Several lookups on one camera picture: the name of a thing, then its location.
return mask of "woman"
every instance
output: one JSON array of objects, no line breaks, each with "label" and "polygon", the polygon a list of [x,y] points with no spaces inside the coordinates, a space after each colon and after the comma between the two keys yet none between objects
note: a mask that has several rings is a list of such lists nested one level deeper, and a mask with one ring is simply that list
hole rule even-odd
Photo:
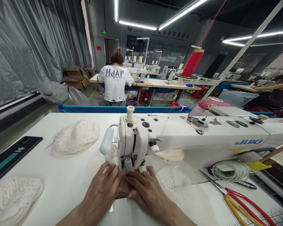
[{"label": "woman", "polygon": [[248,103],[251,107],[260,106],[263,108],[281,108],[283,107],[283,74],[274,78],[275,85],[268,87],[256,87],[251,88],[258,91],[273,90],[270,93],[261,93],[259,97],[253,99]]},{"label": "woman", "polygon": [[105,82],[105,106],[126,106],[125,85],[136,85],[130,72],[122,67],[124,58],[120,50],[118,48],[111,54],[111,65],[104,66],[97,77],[100,83]]}]

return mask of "yellow tag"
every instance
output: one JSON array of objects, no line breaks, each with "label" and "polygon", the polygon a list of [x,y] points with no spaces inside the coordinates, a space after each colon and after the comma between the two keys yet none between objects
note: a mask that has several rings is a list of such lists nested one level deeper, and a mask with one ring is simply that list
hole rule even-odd
[{"label": "yellow tag", "polygon": [[231,149],[228,149],[228,151],[230,151],[230,152],[237,152],[237,151],[243,151],[245,149],[247,149],[247,148],[231,148]]},{"label": "yellow tag", "polygon": [[256,161],[253,163],[248,163],[247,164],[253,171],[260,171],[260,170],[265,170],[268,168],[271,168],[271,165],[265,165],[262,162]]}]

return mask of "red-handled scissors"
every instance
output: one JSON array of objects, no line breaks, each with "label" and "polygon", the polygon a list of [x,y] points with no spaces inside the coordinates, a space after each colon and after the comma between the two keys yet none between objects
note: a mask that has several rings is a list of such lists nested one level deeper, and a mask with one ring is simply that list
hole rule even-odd
[{"label": "red-handled scissors", "polygon": [[[236,211],[236,209],[241,212],[244,216],[246,216],[248,219],[250,219],[252,222],[254,222],[256,225],[259,226],[267,226],[257,215],[255,215],[237,196],[241,197],[242,199],[244,199],[245,201],[247,201],[248,203],[250,203],[260,214],[262,214],[262,216],[267,220],[267,222],[270,224],[270,226],[277,226],[275,224],[275,222],[269,217],[269,215],[267,213],[265,213],[257,204],[255,204],[252,200],[250,200],[249,198],[247,198],[246,196],[235,192],[231,189],[228,188],[224,188],[222,187],[220,184],[218,184],[217,182],[215,182],[214,180],[212,180],[208,175],[206,175],[204,172],[202,172],[201,170],[199,170],[210,182],[212,182],[212,184],[224,195],[224,199],[226,201],[226,203],[228,204],[228,206],[230,207],[231,211],[233,212],[233,214],[235,215],[235,217],[237,218],[237,220],[243,225],[243,226],[247,226],[247,224],[245,223],[245,221],[241,218],[241,216],[238,214],[238,212]],[[238,206],[231,198],[233,198],[238,204],[241,205],[241,207],[244,209],[242,209],[240,206]]]}]

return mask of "smartphone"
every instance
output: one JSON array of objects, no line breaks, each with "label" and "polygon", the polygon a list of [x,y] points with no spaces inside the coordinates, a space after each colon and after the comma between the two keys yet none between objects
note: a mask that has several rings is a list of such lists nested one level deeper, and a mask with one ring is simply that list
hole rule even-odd
[{"label": "smartphone", "polygon": [[42,137],[25,136],[2,152],[0,154],[0,179],[42,140]]}]

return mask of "ceiling light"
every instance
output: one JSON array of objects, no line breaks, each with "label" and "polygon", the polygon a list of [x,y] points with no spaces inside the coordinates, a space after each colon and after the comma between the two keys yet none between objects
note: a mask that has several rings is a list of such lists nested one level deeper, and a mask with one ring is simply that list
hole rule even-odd
[{"label": "ceiling light", "polygon": [[245,46],[245,44],[238,43],[238,42],[232,42],[232,41],[228,41],[228,40],[223,40],[222,42],[225,43],[225,44],[233,45],[233,46],[241,46],[241,47]]},{"label": "ceiling light", "polygon": [[123,25],[139,27],[139,28],[144,28],[144,29],[149,29],[149,30],[156,30],[157,29],[157,27],[152,27],[152,26],[148,26],[148,25],[144,25],[144,24],[138,24],[138,23],[132,23],[132,22],[123,21],[123,20],[119,20],[119,23],[123,24]]},{"label": "ceiling light", "polygon": [[208,0],[196,0],[191,5],[189,5],[186,9],[183,9],[181,12],[176,14],[174,17],[167,20],[165,23],[161,24],[161,26],[159,27],[158,30],[161,30],[161,29],[165,28],[166,26],[170,25],[171,23],[178,20],[180,17],[186,15],[188,12],[192,11],[193,9],[196,9],[198,6],[202,5],[206,1],[208,1]]},{"label": "ceiling light", "polygon": [[119,0],[114,0],[114,17],[115,17],[115,22],[117,22],[117,19],[118,19],[118,8],[119,8]]},{"label": "ceiling light", "polygon": [[[266,33],[258,35],[257,38],[274,36],[274,35],[282,35],[282,34],[283,34],[283,30],[266,32]],[[237,38],[224,39],[224,41],[231,41],[232,42],[232,41],[238,41],[238,40],[247,40],[247,39],[250,39],[251,37],[252,36],[242,36],[242,37],[237,37]]]}]

